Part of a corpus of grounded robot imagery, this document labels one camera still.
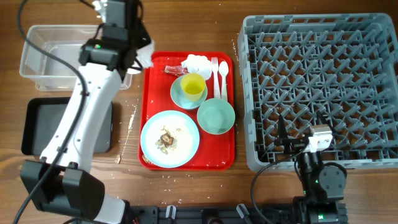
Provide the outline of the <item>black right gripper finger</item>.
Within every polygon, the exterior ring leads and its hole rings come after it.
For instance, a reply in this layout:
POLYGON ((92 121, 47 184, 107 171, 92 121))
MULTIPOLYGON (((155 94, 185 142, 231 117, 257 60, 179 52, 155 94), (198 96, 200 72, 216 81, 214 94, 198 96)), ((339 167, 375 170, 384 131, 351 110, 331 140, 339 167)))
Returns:
POLYGON ((317 115, 317 120, 320 124, 326 124, 330 129, 331 132, 334 134, 335 133, 335 129, 331 126, 331 124, 326 120, 326 118, 323 116, 323 114, 320 111, 316 112, 317 115))
POLYGON ((278 120, 278 137, 279 139, 287 139, 287 131, 284 124, 284 117, 280 114, 278 120))

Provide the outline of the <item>red snack wrapper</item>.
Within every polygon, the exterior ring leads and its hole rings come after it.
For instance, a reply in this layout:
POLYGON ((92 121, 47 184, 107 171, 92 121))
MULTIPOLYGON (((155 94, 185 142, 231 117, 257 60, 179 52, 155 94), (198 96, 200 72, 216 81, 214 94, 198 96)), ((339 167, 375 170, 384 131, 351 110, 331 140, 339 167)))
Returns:
POLYGON ((178 66, 166 66, 164 69, 165 73, 171 74, 171 75, 175 75, 177 77, 181 77, 183 75, 188 74, 188 69, 182 67, 181 65, 178 66))

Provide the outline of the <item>green bowl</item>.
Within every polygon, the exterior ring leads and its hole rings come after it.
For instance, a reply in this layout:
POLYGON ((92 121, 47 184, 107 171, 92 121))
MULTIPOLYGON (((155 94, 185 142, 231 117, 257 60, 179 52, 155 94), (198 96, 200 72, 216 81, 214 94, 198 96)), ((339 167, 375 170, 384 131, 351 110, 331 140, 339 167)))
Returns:
POLYGON ((198 108, 197 121, 206 133, 220 135, 227 133, 234 125, 234 108, 227 101, 211 98, 198 108))

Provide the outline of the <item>large light blue plate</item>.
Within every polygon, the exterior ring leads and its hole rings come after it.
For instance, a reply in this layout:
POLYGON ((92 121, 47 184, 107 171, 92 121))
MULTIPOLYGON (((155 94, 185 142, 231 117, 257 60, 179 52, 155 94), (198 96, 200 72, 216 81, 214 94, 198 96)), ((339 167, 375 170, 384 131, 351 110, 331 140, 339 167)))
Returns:
POLYGON ((161 168, 176 168, 189 162, 196 154, 200 143, 199 130, 195 122, 185 113, 175 110, 162 111, 151 117, 141 131, 141 149, 146 159, 161 168), (178 148, 168 155, 160 152, 155 143, 159 139, 163 125, 181 128, 177 138, 178 148))

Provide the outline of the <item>brown food scraps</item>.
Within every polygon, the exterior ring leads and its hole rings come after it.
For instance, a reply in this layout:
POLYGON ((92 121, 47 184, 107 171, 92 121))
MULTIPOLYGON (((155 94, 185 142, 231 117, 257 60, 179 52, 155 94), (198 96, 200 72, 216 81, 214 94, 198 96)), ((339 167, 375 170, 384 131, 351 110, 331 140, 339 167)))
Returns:
POLYGON ((173 126, 170 129, 163 125, 160 130, 162 131, 162 134, 155 143, 156 148, 165 155, 176 151, 178 148, 177 138, 182 133, 182 129, 173 126))

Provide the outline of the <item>white paper napkin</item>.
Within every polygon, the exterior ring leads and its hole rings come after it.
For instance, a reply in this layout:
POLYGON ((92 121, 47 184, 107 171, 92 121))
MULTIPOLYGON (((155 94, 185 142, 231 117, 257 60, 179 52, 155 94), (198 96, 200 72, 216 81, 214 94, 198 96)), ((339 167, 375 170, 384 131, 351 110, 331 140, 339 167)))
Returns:
POLYGON ((128 68, 128 74, 141 73, 145 68, 153 67, 152 54, 155 50, 155 41, 152 39, 150 44, 137 50, 137 57, 132 67, 128 68))

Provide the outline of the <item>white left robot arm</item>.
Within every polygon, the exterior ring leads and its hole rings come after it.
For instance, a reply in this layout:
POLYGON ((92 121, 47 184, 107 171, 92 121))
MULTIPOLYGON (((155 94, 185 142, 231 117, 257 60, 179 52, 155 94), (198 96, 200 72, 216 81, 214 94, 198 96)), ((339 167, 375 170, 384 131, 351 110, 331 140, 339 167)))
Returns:
POLYGON ((108 108, 127 73, 153 65, 154 41, 144 27, 140 0, 94 1, 91 7, 102 22, 81 46, 72 96, 39 161, 25 161, 20 177, 26 202, 40 211, 70 221, 132 223, 130 203, 108 195, 90 169, 108 108))

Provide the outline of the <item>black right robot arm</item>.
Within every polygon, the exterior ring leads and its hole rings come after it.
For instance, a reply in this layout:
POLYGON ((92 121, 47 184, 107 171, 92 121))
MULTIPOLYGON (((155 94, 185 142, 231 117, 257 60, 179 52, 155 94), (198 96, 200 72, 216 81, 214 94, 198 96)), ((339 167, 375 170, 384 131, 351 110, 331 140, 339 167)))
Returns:
POLYGON ((294 197, 292 221, 295 223, 344 223, 346 210, 338 205, 344 198, 347 171, 335 162, 323 162, 321 152, 330 148, 336 131, 317 112, 318 125, 301 138, 288 137, 284 117, 279 116, 278 136, 274 141, 284 154, 295 160, 295 172, 302 183, 303 197, 294 197))

